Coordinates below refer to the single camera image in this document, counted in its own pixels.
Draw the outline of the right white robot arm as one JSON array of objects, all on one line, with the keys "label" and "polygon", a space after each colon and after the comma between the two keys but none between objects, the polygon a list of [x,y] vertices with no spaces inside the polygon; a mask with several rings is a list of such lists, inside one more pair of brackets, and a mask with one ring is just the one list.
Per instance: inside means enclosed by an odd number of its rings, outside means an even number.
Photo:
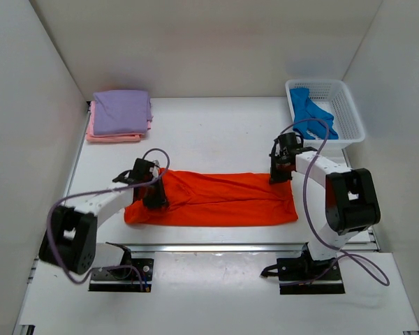
[{"label": "right white robot arm", "polygon": [[309,217],[308,181],[315,181],[325,190],[326,224],[317,230],[311,219],[307,220],[314,235],[302,252],[308,260],[334,259],[352,237],[380,222],[381,210],[369,170],[339,165],[322,156],[320,149],[304,146],[302,137],[293,132],[281,134],[274,140],[270,161],[271,184],[290,181],[294,172],[304,175],[306,217]]}]

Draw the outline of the orange t shirt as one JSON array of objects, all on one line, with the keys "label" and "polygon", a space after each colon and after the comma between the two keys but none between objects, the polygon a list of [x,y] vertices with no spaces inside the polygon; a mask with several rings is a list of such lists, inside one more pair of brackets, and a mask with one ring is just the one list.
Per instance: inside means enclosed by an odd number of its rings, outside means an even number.
[{"label": "orange t shirt", "polygon": [[135,202],[124,210],[127,225],[265,227],[298,220],[291,183],[270,184],[267,173],[201,174],[168,170],[166,209]]}]

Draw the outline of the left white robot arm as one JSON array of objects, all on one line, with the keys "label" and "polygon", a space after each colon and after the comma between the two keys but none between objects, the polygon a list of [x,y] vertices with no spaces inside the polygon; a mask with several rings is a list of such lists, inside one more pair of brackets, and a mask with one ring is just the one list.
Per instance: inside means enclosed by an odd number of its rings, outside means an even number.
[{"label": "left white robot arm", "polygon": [[122,246],[98,243],[98,228],[132,204],[163,209],[168,204],[158,161],[137,158],[130,170],[118,174],[104,190],[69,195],[49,210],[46,231],[38,252],[41,261],[73,275],[90,275],[93,269],[129,270]]}]

